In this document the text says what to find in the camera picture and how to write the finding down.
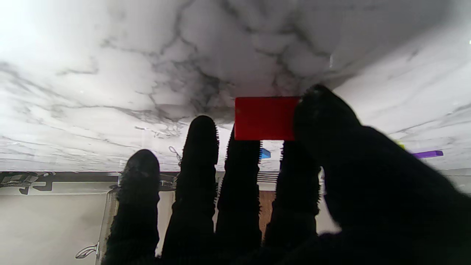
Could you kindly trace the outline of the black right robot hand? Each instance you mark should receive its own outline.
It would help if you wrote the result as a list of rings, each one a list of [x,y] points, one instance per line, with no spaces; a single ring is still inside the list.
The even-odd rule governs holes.
[[[214,121],[190,124],[162,254],[160,168],[127,162],[103,265],[469,265],[470,196],[321,84],[296,106],[272,215],[259,228],[259,141],[231,134],[217,193]]]

